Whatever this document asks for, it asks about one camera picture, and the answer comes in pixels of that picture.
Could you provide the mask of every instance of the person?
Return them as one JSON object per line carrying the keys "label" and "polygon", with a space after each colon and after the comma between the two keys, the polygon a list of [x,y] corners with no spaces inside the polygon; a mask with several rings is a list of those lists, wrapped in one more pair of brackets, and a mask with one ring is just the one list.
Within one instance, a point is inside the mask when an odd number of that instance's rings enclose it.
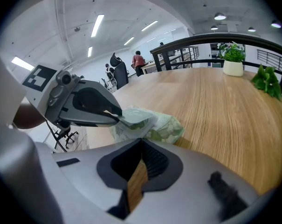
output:
{"label": "person", "polygon": [[142,67],[145,66],[145,60],[141,56],[141,52],[139,50],[136,51],[136,54],[132,58],[132,64],[136,70],[137,77],[143,75]]}
{"label": "person", "polygon": [[109,64],[105,65],[105,73],[107,74],[107,77],[109,78],[109,80],[114,78],[114,69],[110,68]]}

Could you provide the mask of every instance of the fluorescent light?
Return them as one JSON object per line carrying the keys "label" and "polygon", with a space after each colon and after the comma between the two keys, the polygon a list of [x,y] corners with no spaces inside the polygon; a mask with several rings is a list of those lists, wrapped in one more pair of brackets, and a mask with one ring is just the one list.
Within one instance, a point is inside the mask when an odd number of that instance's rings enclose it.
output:
{"label": "fluorescent light", "polygon": [[134,37],[132,37],[131,39],[129,39],[126,43],[124,43],[124,45],[127,45],[132,39],[134,39]]}
{"label": "fluorescent light", "polygon": [[157,23],[158,21],[154,21],[153,23],[150,23],[147,27],[144,27],[141,31],[145,31],[148,27],[151,27],[153,24]]}
{"label": "fluorescent light", "polygon": [[282,25],[276,20],[273,20],[271,25],[275,28],[281,28],[282,27]]}
{"label": "fluorescent light", "polygon": [[93,30],[92,30],[91,37],[96,36],[96,33],[97,33],[97,31],[98,31],[98,28],[99,28],[100,23],[101,23],[102,20],[103,20],[103,17],[104,17],[104,15],[98,15],[98,16],[97,16],[96,21],[95,21],[95,24],[94,24],[94,27],[93,27]]}
{"label": "fluorescent light", "polygon": [[91,51],[92,51],[92,47],[89,47],[89,48],[88,48],[88,57],[91,56]]}
{"label": "fluorescent light", "polygon": [[248,28],[248,31],[249,31],[249,32],[255,32],[256,29],[254,29],[253,27],[249,27],[249,28]]}
{"label": "fluorescent light", "polygon": [[214,16],[215,20],[223,20],[225,18],[226,18],[226,16],[223,13],[216,13],[215,16]]}
{"label": "fluorescent light", "polygon": [[156,37],[153,37],[152,39],[150,39],[149,41],[147,41],[147,42],[150,42],[150,41],[152,41],[153,39],[155,39]]}
{"label": "fluorescent light", "polygon": [[34,68],[34,66],[28,64],[27,62],[21,60],[18,57],[15,57],[12,61],[13,64],[19,65],[22,68],[25,68],[27,70],[32,70]]}

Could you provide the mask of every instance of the red shirt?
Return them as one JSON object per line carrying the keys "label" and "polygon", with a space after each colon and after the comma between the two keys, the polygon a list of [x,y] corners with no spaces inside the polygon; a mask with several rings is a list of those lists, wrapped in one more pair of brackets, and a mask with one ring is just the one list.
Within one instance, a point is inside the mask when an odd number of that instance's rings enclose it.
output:
{"label": "red shirt", "polygon": [[137,67],[138,65],[145,65],[145,60],[141,55],[134,55],[132,58],[132,64]]}

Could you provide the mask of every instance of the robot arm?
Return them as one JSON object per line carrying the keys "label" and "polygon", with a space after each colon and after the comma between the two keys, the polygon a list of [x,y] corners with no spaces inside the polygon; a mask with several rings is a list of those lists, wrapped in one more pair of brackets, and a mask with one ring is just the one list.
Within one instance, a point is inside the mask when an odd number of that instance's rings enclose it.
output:
{"label": "robot arm", "polygon": [[119,103],[102,85],[70,75],[60,65],[37,65],[22,85],[34,107],[62,130],[70,125],[112,126],[119,121],[114,115],[122,115]]}

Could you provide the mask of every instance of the wood grain surface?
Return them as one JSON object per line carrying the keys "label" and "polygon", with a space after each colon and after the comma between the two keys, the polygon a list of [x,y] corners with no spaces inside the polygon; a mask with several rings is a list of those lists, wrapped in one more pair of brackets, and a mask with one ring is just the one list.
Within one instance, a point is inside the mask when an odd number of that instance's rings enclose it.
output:
{"label": "wood grain surface", "polygon": [[[124,109],[130,105],[175,116],[185,128],[175,143],[221,162],[248,181],[259,194],[282,180],[282,102],[243,77],[221,68],[193,68],[140,76],[114,93]],[[87,128],[90,148],[114,142],[108,128]],[[129,182],[131,209],[146,181],[139,165]]]}

